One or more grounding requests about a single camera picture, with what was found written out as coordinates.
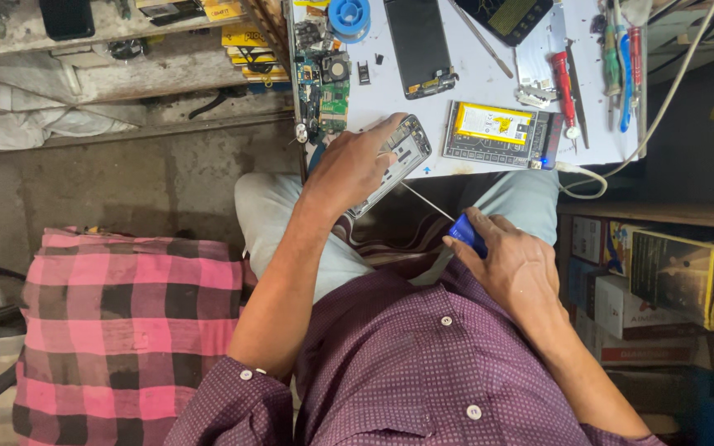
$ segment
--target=mobile phone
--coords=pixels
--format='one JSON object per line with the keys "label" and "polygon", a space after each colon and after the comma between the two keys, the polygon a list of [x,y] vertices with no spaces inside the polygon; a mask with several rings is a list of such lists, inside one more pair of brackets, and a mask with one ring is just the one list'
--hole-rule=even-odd
{"label": "mobile phone", "polygon": [[40,0],[46,35],[52,40],[70,40],[95,34],[90,0]]}
{"label": "mobile phone", "polygon": [[387,24],[407,99],[450,90],[459,80],[451,66],[437,0],[385,0]]}
{"label": "mobile phone", "polygon": [[352,218],[360,218],[368,209],[382,199],[402,179],[406,178],[415,167],[431,155],[431,144],[421,127],[417,116],[411,114],[404,118],[396,131],[387,138],[379,149],[379,153],[394,152],[398,160],[393,163],[382,176],[382,185],[376,189],[363,203],[346,211]]}

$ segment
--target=screwdriver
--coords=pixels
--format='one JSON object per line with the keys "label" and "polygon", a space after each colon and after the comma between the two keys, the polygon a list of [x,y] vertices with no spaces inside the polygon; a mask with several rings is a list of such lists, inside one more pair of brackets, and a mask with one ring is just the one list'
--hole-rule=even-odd
{"label": "screwdriver", "polygon": [[580,128],[574,124],[574,102],[572,101],[572,92],[570,91],[569,73],[566,71],[567,56],[565,51],[557,52],[552,58],[552,63],[555,69],[555,80],[561,91],[561,100],[563,101],[561,112],[564,116],[564,122],[566,122],[567,125],[566,137],[572,140],[572,146],[574,146],[574,151],[577,153],[578,144],[575,140],[580,137]]}
{"label": "screwdriver", "polygon": [[450,221],[454,222],[451,228],[448,229],[449,236],[464,242],[468,246],[471,246],[475,253],[478,254],[478,257],[482,259],[486,258],[487,254],[489,254],[489,251],[486,249],[486,243],[484,242],[484,239],[478,234],[478,232],[475,232],[475,228],[473,228],[473,226],[470,224],[470,220],[467,219],[467,216],[465,214],[460,215],[459,218],[454,220],[454,218],[446,214],[444,210],[435,206],[434,203],[430,202],[422,195],[418,194],[413,188],[407,186],[406,183],[402,182],[402,184],[404,185],[404,187],[409,189],[410,192],[417,195],[418,198],[427,202],[429,206],[433,207],[438,212],[440,212],[440,214],[444,215],[445,217],[448,217]]}
{"label": "screwdriver", "polygon": [[609,14],[608,25],[605,26],[605,46],[603,50],[602,59],[605,63],[602,66],[602,74],[605,76],[605,96],[616,96],[621,93],[621,85],[619,84],[620,67],[619,59],[616,57],[616,30],[613,28]]}
{"label": "screwdriver", "polygon": [[632,108],[638,116],[638,106],[641,95],[641,29],[637,26],[630,28],[630,62],[632,62]]}

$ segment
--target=electrical wire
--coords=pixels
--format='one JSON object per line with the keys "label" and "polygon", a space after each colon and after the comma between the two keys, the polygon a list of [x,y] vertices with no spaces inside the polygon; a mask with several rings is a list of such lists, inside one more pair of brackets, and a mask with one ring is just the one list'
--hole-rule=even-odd
{"label": "electrical wire", "polygon": [[[682,82],[682,77],[685,75],[685,72],[688,71],[688,64],[690,64],[690,59],[693,58],[693,54],[696,52],[696,48],[699,46],[700,39],[698,38],[698,36],[704,35],[704,31],[707,29],[707,26],[709,25],[709,22],[712,19],[713,15],[714,15],[714,0],[712,0],[712,5],[710,5],[709,10],[707,11],[707,15],[704,17],[704,20],[701,22],[701,26],[699,26],[699,32],[697,33],[697,38],[693,39],[693,42],[690,44],[690,47],[688,48],[688,53],[685,55],[685,60],[682,61],[682,66],[680,66],[676,77],[674,77],[674,83],[671,84],[671,88],[670,88],[670,90],[668,90],[668,95],[666,96],[666,100],[663,101],[662,105],[660,106],[660,110],[658,111],[657,116],[654,117],[654,120],[652,121],[652,125],[649,127],[649,130],[647,131],[646,136],[644,136],[643,139],[641,140],[641,143],[638,146],[638,148],[636,148],[636,150],[634,152],[632,152],[632,154],[629,157],[627,157],[627,159],[625,159],[619,165],[619,167],[613,169],[612,171],[608,172],[607,174],[605,174],[603,176],[600,176],[599,174],[597,174],[595,172],[590,172],[587,169],[583,169],[582,167],[574,166],[569,163],[556,162],[555,169],[558,171],[577,172],[577,173],[582,173],[584,175],[592,177],[591,179],[586,179],[583,181],[578,181],[576,183],[572,183],[569,186],[560,186],[561,192],[569,195],[570,197],[581,198],[581,199],[586,199],[586,200],[590,200],[593,198],[599,198],[608,189],[608,182],[605,179],[607,177],[615,175],[616,173],[621,171],[623,168],[627,167],[627,165],[630,164],[630,162],[635,157],[637,157],[641,151],[643,151],[643,149],[647,146],[647,142],[649,141],[649,138],[652,136],[652,133],[655,132],[655,129],[657,129],[658,125],[660,124],[660,120],[662,119],[662,116],[666,113],[666,109],[668,108],[669,104],[671,103],[671,99],[674,98],[674,94],[677,92],[677,87],[679,87],[679,84]],[[574,192],[569,191],[569,189],[571,189],[572,187],[580,186],[581,184],[590,183],[592,181],[599,181],[601,184],[600,191],[594,195],[580,195],[580,194],[575,194]]]}

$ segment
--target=blue screwdriver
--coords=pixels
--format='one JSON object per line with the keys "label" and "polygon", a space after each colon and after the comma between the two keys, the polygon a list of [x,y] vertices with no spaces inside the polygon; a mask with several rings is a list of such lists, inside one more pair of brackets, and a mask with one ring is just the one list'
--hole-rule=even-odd
{"label": "blue screwdriver", "polygon": [[473,228],[473,226],[470,224],[470,220],[467,219],[467,216],[465,214],[460,215],[459,218],[454,220],[450,215],[446,214],[445,211],[435,206],[434,203],[430,202],[422,195],[418,194],[413,188],[407,186],[406,183],[402,182],[402,184],[413,194],[417,195],[418,198],[427,202],[429,206],[433,207],[434,209],[437,209],[440,214],[444,215],[445,217],[448,217],[450,221],[454,222],[451,228],[448,229],[449,236],[471,246],[471,248],[475,250],[475,253],[478,254],[478,257],[481,257],[482,259],[486,258],[487,254],[489,254],[486,249],[486,243],[484,243],[484,239],[481,237],[481,235],[475,232],[475,228]]}

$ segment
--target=red screwdriver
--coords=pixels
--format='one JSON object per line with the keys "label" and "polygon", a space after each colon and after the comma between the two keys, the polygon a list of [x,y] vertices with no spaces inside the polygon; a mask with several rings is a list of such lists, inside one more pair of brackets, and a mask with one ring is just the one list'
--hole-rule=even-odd
{"label": "red screwdriver", "polygon": [[574,123],[574,102],[572,101],[572,91],[570,90],[569,73],[566,72],[566,52],[557,52],[552,58],[555,69],[555,79],[561,91],[561,111],[566,118],[566,137],[572,140],[574,152],[578,152],[578,143],[575,142],[580,137],[580,128]]}

